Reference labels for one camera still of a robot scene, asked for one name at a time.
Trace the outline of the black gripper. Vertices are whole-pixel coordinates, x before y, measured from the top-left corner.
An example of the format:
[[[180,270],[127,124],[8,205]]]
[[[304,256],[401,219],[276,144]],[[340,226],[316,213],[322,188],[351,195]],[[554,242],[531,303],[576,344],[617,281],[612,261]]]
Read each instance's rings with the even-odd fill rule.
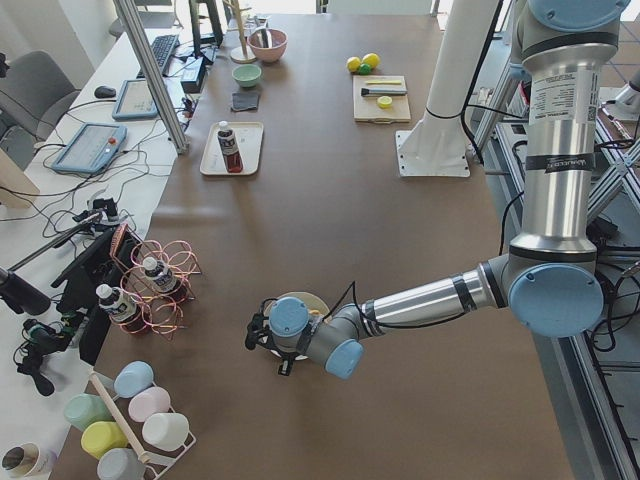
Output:
[[[271,335],[267,317],[260,312],[256,312],[246,327],[245,348],[254,350],[257,346],[267,350],[274,349],[274,341]],[[277,373],[281,376],[289,376],[296,361],[295,353],[280,353],[281,363]]]

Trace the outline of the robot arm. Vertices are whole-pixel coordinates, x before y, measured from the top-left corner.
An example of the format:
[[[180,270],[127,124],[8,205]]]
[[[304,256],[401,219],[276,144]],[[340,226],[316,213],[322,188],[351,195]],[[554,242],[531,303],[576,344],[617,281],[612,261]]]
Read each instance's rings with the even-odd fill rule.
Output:
[[[289,374],[306,357],[350,377],[362,342],[427,328],[482,307],[509,308],[531,331],[571,337],[592,328],[604,305],[588,239],[599,76],[617,51],[623,1],[520,1],[511,64],[529,75],[528,146],[520,233],[506,254],[451,277],[372,299],[337,302],[323,316],[295,297],[265,300],[247,327]]]

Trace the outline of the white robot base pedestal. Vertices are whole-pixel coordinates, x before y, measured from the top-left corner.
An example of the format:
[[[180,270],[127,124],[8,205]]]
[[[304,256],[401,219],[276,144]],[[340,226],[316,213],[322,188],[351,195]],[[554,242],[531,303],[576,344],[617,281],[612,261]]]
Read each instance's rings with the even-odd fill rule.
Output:
[[[491,41],[502,3],[455,1],[446,24],[425,112],[410,131],[396,132],[403,177],[468,177],[470,143],[462,121],[485,44]]]

